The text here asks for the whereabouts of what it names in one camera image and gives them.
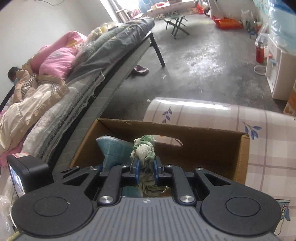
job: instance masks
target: camera screen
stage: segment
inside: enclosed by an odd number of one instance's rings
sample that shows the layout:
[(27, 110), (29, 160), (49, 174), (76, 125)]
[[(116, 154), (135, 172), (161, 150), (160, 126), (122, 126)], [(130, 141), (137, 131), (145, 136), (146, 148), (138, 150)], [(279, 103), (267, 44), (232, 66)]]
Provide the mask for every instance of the camera screen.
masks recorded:
[(14, 171), (14, 169), (10, 165), (9, 165), (9, 169), (10, 169), (12, 182), (13, 182), (13, 185), (15, 187), (15, 191), (16, 191), (18, 197), (25, 195), (25, 190), (22, 185), (22, 181), (21, 181), (20, 177), (18, 176), (18, 174)]

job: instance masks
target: circular black cover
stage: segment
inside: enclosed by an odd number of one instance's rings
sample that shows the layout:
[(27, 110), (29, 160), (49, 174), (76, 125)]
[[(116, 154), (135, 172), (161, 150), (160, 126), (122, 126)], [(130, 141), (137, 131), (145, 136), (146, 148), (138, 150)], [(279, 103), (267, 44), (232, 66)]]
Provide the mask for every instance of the circular black cover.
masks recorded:
[(210, 225), (225, 233), (257, 236), (274, 232), (280, 206), (267, 194), (232, 184), (214, 187), (202, 202), (200, 213)]
[(38, 237), (71, 233), (92, 213), (92, 202), (79, 187), (55, 183), (22, 196), (12, 209), (16, 226)]

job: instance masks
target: plaid tablecloth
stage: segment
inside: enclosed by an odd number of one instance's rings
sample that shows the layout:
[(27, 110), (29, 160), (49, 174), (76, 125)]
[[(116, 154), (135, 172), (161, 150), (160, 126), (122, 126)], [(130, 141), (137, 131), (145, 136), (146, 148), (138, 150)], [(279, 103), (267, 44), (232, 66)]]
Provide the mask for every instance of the plaid tablecloth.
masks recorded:
[[(250, 156), (246, 185), (275, 198), (282, 217), (275, 235), (296, 240), (296, 119), (280, 113), (225, 103), (156, 98), (144, 121), (246, 132)], [(156, 137), (179, 145), (178, 140)]]

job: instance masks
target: cardboard box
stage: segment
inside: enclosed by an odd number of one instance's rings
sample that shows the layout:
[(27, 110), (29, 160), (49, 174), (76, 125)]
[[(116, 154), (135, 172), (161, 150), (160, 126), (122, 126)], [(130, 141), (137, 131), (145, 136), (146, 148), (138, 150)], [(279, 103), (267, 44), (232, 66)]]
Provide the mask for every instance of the cardboard box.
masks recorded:
[(163, 165), (177, 165), (187, 172), (203, 167), (241, 184), (245, 183), (250, 144), (248, 135), (144, 121), (96, 120), (79, 147), (71, 167), (103, 163), (104, 156), (95, 140), (100, 136), (109, 135), (133, 142), (136, 138), (150, 134), (174, 137), (183, 144), (175, 146), (156, 142), (155, 154)]

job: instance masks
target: concrete floor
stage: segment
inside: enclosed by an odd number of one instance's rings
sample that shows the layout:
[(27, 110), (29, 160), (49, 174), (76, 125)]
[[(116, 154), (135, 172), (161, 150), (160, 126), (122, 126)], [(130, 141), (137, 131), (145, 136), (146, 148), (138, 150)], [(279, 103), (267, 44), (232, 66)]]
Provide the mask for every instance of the concrete floor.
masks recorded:
[(246, 30), (220, 30), (205, 15), (187, 16), (184, 27), (171, 36), (164, 21), (156, 21), (154, 36), (166, 63), (162, 68), (151, 47), (140, 65), (146, 76), (127, 78), (102, 118), (143, 120), (147, 99), (199, 99), (282, 112), (286, 102), (273, 100), (265, 76), (254, 73), (255, 40)]

